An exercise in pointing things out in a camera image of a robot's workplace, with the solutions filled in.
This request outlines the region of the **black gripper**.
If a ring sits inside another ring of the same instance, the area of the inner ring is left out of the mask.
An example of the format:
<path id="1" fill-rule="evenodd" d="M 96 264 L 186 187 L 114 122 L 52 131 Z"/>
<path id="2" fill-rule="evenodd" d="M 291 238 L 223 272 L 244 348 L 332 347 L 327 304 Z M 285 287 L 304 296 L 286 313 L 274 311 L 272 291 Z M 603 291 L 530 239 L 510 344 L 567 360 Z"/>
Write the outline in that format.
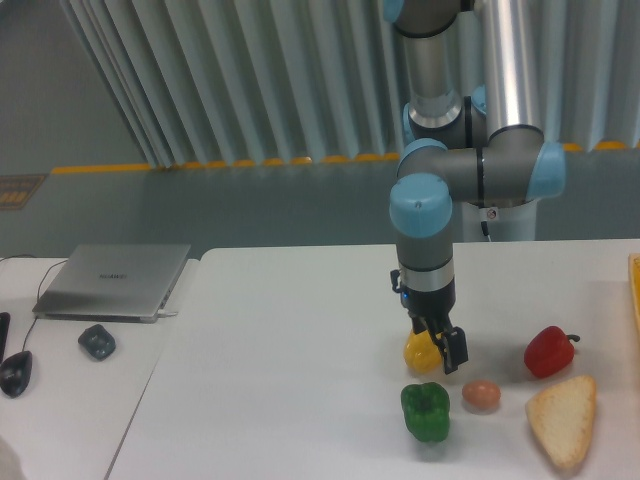
<path id="1" fill-rule="evenodd" d="M 466 334 L 460 327 L 453 327 L 449 313 L 455 304 L 455 280 L 433 291 L 419 291 L 406 286 L 400 280 L 400 270 L 390 272 L 392 290 L 400 295 L 401 305 L 407 310 L 414 334 L 427 330 L 450 330 L 436 335 L 443 371 L 452 374 L 468 361 Z"/>

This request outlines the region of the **striped cream sleeve forearm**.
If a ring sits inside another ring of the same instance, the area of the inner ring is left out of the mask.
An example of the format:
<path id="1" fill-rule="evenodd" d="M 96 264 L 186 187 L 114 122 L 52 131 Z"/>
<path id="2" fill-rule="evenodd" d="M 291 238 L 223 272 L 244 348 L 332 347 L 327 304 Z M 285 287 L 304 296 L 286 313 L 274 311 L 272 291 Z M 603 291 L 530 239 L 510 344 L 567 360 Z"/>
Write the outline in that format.
<path id="1" fill-rule="evenodd" d="M 23 480 L 24 473 L 20 459 L 12 447 L 4 440 L 0 441 L 0 479 Z"/>

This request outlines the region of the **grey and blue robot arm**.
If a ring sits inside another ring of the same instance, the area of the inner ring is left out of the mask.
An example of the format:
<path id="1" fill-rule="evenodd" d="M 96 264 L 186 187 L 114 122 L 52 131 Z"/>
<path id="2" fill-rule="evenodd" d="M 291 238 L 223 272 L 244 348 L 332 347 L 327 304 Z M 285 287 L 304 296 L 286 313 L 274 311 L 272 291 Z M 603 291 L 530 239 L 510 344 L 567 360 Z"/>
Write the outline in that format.
<path id="1" fill-rule="evenodd" d="M 481 23 L 484 83 L 454 87 L 447 33 L 457 17 Z M 387 1 L 383 15 L 404 43 L 410 137 L 389 199 L 398 266 L 391 274 L 415 333 L 427 333 L 452 373 L 468 359 L 455 303 L 451 219 L 457 202 L 511 208 L 559 195 L 562 146 L 544 138 L 529 5 L 524 1 Z"/>

